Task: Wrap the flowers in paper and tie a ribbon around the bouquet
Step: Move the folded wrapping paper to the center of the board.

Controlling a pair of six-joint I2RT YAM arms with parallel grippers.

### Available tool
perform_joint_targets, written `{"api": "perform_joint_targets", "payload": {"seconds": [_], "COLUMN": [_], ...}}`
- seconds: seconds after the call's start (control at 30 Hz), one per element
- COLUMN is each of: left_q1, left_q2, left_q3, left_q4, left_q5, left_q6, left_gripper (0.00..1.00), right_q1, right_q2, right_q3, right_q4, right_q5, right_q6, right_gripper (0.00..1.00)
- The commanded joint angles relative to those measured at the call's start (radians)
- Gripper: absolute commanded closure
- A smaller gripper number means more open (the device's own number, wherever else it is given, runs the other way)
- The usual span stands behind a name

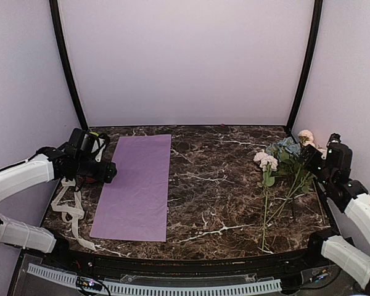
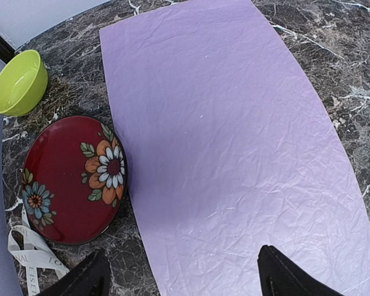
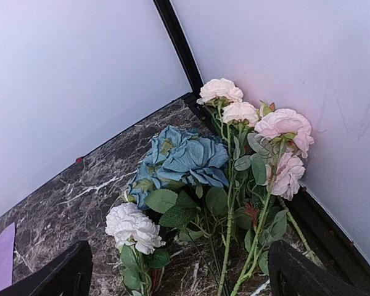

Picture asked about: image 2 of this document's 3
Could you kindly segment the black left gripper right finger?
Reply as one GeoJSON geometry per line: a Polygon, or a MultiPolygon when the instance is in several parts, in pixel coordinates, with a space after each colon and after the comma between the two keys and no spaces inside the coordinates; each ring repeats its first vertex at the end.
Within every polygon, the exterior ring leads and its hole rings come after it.
{"type": "Polygon", "coordinates": [[[257,263],[263,295],[341,296],[311,277],[272,245],[262,246],[257,263]]]}

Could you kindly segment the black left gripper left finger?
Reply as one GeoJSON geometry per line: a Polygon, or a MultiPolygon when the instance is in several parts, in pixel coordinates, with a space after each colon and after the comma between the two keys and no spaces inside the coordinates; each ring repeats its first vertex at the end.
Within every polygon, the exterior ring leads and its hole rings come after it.
{"type": "Polygon", "coordinates": [[[111,283],[111,269],[103,249],[91,252],[62,279],[38,295],[105,295],[111,283]]]}

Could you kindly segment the purple and pink wrapping paper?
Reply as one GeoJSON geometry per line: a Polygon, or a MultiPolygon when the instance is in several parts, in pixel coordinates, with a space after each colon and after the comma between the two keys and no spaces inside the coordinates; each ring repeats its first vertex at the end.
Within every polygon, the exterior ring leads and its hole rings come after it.
{"type": "Polygon", "coordinates": [[[250,1],[162,7],[100,40],[161,295],[260,295],[263,245],[344,295],[370,295],[370,225],[352,165],[250,1]]]}

